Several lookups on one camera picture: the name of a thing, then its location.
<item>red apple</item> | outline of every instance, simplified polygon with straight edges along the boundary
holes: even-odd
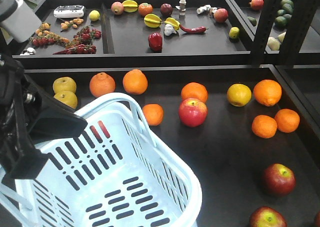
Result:
[[[320,211],[314,217],[314,227],[320,227]]]
[[[285,218],[273,208],[262,206],[250,216],[250,227],[287,227]]]
[[[264,0],[251,0],[249,3],[251,9],[255,11],[259,11],[264,7]]]
[[[186,98],[179,106],[179,117],[181,122],[188,127],[201,125],[208,114],[205,103],[197,98]]]
[[[213,18],[218,23],[226,22],[228,17],[229,17],[228,11],[225,8],[218,8],[213,14]]]
[[[160,6],[160,12],[164,17],[171,16],[173,10],[174,9],[172,8],[171,4],[169,4],[169,3],[163,3]]]
[[[265,190],[273,196],[285,196],[296,186],[294,172],[280,163],[273,163],[263,171],[262,181]]]

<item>red chili pepper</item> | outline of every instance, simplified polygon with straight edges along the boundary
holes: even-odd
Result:
[[[183,30],[184,32],[186,32],[188,34],[199,34],[199,33],[205,32],[207,30],[207,28],[205,26],[200,26],[198,28],[186,28],[180,24],[179,27],[181,30]]]
[[[162,36],[161,34],[155,32],[149,35],[148,37],[149,47],[154,52],[160,52],[162,50]]]

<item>shopping basket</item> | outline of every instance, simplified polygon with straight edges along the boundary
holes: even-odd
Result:
[[[0,203],[24,227],[197,226],[197,177],[132,97],[109,93],[76,114],[88,122],[79,137],[36,145],[49,161],[35,180],[15,180],[16,191],[0,184]]]

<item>mandarin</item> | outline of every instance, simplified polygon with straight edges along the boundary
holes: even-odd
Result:
[[[158,126],[164,119],[164,109],[157,103],[146,104],[142,112],[149,126]]]
[[[132,69],[127,72],[122,80],[124,90],[133,95],[141,95],[148,88],[148,80],[140,69]]]
[[[274,118],[261,114],[254,118],[251,129],[256,136],[269,139],[276,134],[277,122]]]
[[[260,104],[274,106],[281,98],[281,85],[272,79],[264,79],[254,86],[253,95]]]
[[[116,82],[114,78],[105,72],[100,72],[94,75],[89,83],[91,94],[98,98],[105,94],[114,92],[116,89]]]
[[[181,98],[183,101],[188,98],[195,98],[206,103],[208,100],[208,91],[204,85],[197,82],[190,82],[182,88]]]
[[[284,133],[295,131],[300,123],[300,117],[297,112],[292,109],[280,109],[274,116],[278,125],[278,130]]]

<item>apple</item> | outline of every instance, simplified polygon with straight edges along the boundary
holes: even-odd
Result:
[[[172,8],[171,4],[169,4],[169,3],[163,3],[160,6],[160,12],[164,17],[171,16],[173,10],[174,9]]]
[[[280,163],[269,165],[263,171],[262,181],[267,193],[277,197],[288,195],[296,186],[294,172]]]
[[[320,211],[315,215],[313,225],[314,227],[320,227]]]
[[[205,103],[197,98],[186,98],[181,102],[178,113],[184,125],[197,127],[205,121],[208,108]]]
[[[262,206],[250,216],[250,227],[287,227],[285,218],[275,209]]]
[[[228,17],[229,17],[228,11],[225,8],[218,8],[213,14],[213,18],[218,23],[226,22]]]
[[[52,84],[53,92],[59,93],[61,91],[71,91],[73,93],[77,90],[76,82],[68,76],[57,78]]]
[[[117,1],[117,2],[114,2],[112,5],[111,5],[111,11],[112,13],[114,13],[116,16],[119,16],[119,15],[122,15],[122,13],[124,12],[124,5]]]

